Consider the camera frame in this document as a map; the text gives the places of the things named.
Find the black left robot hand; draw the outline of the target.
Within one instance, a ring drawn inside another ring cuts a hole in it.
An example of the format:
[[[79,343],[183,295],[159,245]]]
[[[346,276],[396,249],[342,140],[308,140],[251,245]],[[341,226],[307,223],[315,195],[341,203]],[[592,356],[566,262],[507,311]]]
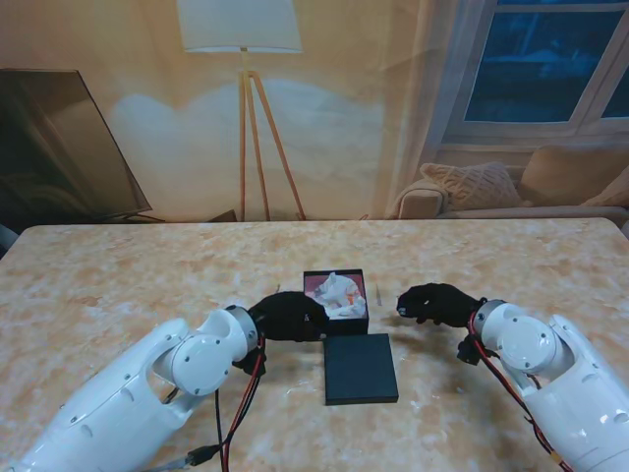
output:
[[[269,295],[253,305],[249,314],[257,332],[273,341],[318,341],[329,324],[323,306],[298,291]]]

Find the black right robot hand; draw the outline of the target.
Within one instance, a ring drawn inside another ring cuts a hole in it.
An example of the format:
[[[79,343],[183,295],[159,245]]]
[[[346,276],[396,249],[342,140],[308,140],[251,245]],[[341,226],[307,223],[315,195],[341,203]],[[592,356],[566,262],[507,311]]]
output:
[[[418,325],[432,321],[435,325],[463,328],[484,301],[450,284],[427,283],[400,295],[396,312],[402,318],[414,319]]]

